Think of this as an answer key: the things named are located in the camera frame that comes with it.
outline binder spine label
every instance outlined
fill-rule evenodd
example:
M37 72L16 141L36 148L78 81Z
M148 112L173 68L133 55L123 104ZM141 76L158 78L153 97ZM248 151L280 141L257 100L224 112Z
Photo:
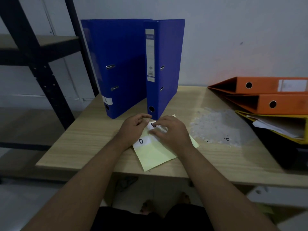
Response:
M154 29L145 30L147 77L148 81L155 82L155 32Z
M308 91L306 79L280 79L277 91Z
M112 104L113 104L112 98L111 98L111 97L110 97L110 98L107 98L107 97L104 97L103 95L102 95L102 97L103 97L104 103L106 103L106 104L108 104L108 105L112 105Z

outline person's right hand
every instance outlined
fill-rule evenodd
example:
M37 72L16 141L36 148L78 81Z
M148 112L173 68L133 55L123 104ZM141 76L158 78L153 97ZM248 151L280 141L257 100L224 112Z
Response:
M158 121L153 123L154 127L158 125L167 127L168 131L163 133L159 130L150 130L149 133L159 137L162 143L170 147L178 156L181 156L181 154L187 152L191 147L194 147L186 126L176 117L161 117Z

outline orange binder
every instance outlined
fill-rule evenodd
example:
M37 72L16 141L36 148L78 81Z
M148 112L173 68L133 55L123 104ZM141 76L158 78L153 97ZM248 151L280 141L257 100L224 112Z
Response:
M224 95L254 114L308 114L308 94Z
M308 78L233 77L208 88L229 94L308 94Z

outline peeling white residue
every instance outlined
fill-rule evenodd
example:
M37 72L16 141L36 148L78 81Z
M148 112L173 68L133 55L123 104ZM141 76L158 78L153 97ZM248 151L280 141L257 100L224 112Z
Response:
M208 143L242 146L256 137L250 126L231 109L205 108L191 124L191 135Z

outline white wall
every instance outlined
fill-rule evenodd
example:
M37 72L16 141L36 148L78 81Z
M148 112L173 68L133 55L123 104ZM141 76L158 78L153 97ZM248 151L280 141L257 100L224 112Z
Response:
M36 34L75 35L64 0L20 1ZM74 3L79 19L186 19L181 85L205 86L233 76L307 77L308 0L74 0ZM0 33L6 31L0 22ZM81 54L50 65L69 105L82 109L87 104L84 101L94 96ZM26 67L0 66L0 74L0 106L50 107Z

